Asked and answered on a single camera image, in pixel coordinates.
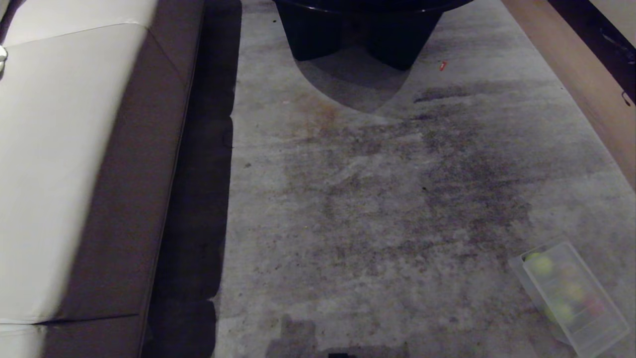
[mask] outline white sofa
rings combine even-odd
[[[139,355],[203,7],[11,0],[0,358]]]

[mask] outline black object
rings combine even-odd
[[[274,0],[287,41],[298,61],[337,52],[343,20],[366,15],[368,52],[401,70],[410,68],[442,13],[472,0]]]

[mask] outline concrete floor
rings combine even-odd
[[[558,238],[636,321],[634,193],[499,0],[445,14],[407,72],[355,45],[296,63],[269,0],[209,12],[156,354],[575,357],[507,264]]]

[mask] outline clear plastic box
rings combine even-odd
[[[556,339],[592,358],[630,332],[630,326],[569,242],[556,242],[509,260]]]

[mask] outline wooden board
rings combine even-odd
[[[548,0],[502,0],[636,190],[636,106]]]

